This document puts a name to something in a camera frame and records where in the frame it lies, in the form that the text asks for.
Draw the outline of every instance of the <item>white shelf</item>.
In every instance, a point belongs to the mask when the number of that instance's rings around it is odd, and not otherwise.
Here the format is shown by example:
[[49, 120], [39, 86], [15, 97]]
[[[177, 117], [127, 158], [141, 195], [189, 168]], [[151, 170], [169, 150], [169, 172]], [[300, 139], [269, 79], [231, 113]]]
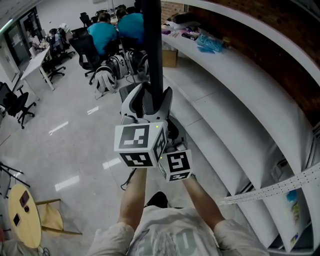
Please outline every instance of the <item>white shelf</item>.
[[277, 238], [278, 229], [262, 200], [238, 203], [259, 241], [268, 248]]
[[[239, 193], [249, 183], [248, 177], [207, 122], [164, 77], [164, 89], [168, 86], [173, 90], [171, 112], [184, 126], [230, 194]], [[187, 116], [192, 117], [191, 120], [187, 121]], [[241, 203], [240, 208], [259, 240], [268, 248], [279, 233], [264, 203], [260, 200], [250, 201]]]
[[245, 24], [246, 26], [258, 31], [265, 37], [269, 38], [288, 54], [290, 54], [302, 67], [313, 77], [313, 79], [320, 86], [320, 69], [318, 65], [305, 53], [298, 45], [296, 45], [289, 38], [281, 34], [273, 27], [265, 24], [264, 22], [251, 17], [241, 11], [234, 10], [224, 5], [205, 1], [205, 0], [161, 0], [164, 2], [181, 3], [189, 6], [195, 6], [202, 9], [209, 10], [214, 13], [221, 14], [229, 17], [237, 22]]
[[[191, 59], [180, 58], [177, 68], [164, 68], [163, 75], [218, 135], [255, 189], [275, 183], [271, 170], [282, 153], [261, 123], [234, 94]], [[302, 191], [300, 193], [299, 205], [306, 207], [304, 195]], [[295, 222], [285, 194], [270, 197], [264, 203], [285, 249], [291, 251], [294, 246], [291, 239], [297, 233], [300, 237], [309, 221], [309, 212], [302, 212], [299, 221]]]
[[[304, 169], [311, 151], [311, 125], [296, 102], [266, 72], [235, 50], [203, 53], [194, 41], [180, 35], [162, 35], [162, 40], [205, 68], [253, 113], [281, 149], [294, 174]], [[303, 192], [316, 248], [320, 244], [320, 191], [306, 185]]]

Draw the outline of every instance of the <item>tile floor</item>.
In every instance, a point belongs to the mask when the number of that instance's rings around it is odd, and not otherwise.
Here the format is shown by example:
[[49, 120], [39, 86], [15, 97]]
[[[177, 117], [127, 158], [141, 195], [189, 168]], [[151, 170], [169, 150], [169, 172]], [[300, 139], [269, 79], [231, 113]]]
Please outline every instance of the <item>tile floor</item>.
[[[61, 198], [55, 203], [65, 221], [65, 228], [79, 230], [83, 236], [50, 236], [43, 232], [42, 247], [52, 256], [85, 255], [91, 245], [96, 229], [108, 228], [118, 219], [124, 183], [130, 169], [120, 163], [113, 151], [115, 125], [120, 124], [121, 99], [119, 93], [107, 93], [96, 100], [95, 89], [89, 86], [89, 77], [78, 63], [78, 56], [63, 64], [65, 76], [55, 77], [50, 90], [40, 72], [28, 78], [29, 84], [41, 98], [31, 110], [35, 113], [21, 129], [17, 120], [6, 115], [0, 126], [1, 161], [22, 170], [19, 177], [31, 186], [36, 201]], [[28, 104], [36, 97], [29, 93]], [[98, 110], [88, 114], [89, 110]], [[66, 124], [62, 128], [50, 131]], [[199, 182], [216, 200], [228, 192], [214, 170], [193, 141], [194, 170]], [[157, 191], [163, 191], [173, 207], [190, 207], [182, 182], [166, 183], [157, 169], [147, 175], [146, 202]], [[7, 228], [7, 200], [2, 200], [4, 225]], [[236, 205], [220, 207], [226, 218], [235, 219], [250, 228]]]

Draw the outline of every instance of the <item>black pole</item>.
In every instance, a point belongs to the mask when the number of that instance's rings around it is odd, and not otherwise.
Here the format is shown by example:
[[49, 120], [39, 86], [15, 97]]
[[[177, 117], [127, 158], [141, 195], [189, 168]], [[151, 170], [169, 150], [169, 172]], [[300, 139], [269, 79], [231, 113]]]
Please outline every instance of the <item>black pole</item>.
[[164, 91], [162, 71], [161, 0], [142, 0], [144, 45], [148, 54], [153, 109], [160, 107]]

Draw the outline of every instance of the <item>white t-shirt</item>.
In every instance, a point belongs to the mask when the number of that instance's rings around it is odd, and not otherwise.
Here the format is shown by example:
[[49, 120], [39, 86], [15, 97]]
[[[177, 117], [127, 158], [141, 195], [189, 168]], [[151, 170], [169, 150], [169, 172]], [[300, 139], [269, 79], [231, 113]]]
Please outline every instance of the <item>white t-shirt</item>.
[[98, 229], [87, 256], [267, 256], [268, 251], [234, 220], [214, 228], [194, 208], [144, 209], [136, 232], [125, 223]]

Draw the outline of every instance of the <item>red brick wall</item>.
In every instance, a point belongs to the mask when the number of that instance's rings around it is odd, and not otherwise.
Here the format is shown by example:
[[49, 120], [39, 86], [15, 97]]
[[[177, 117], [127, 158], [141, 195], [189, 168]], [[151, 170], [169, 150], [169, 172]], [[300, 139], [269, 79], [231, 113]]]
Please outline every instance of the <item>red brick wall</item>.
[[161, 1], [161, 23], [176, 13], [184, 11], [184, 5], [181, 3]]
[[320, 23], [290, 0], [208, 0], [241, 11], [275, 28], [320, 66]]
[[231, 46], [269, 73], [298, 103], [312, 125], [320, 121], [320, 87], [285, 50], [234, 19], [193, 6], [189, 6], [189, 12], [215, 37], [231, 38]]
[[[290, 0], [208, 0], [246, 13], [275, 28], [320, 66], [320, 23]], [[161, 21], [183, 11], [183, 4], [161, 2]], [[204, 28], [268, 72], [298, 103], [312, 125], [320, 121], [320, 87], [286, 51], [259, 32], [231, 18], [189, 6]]]

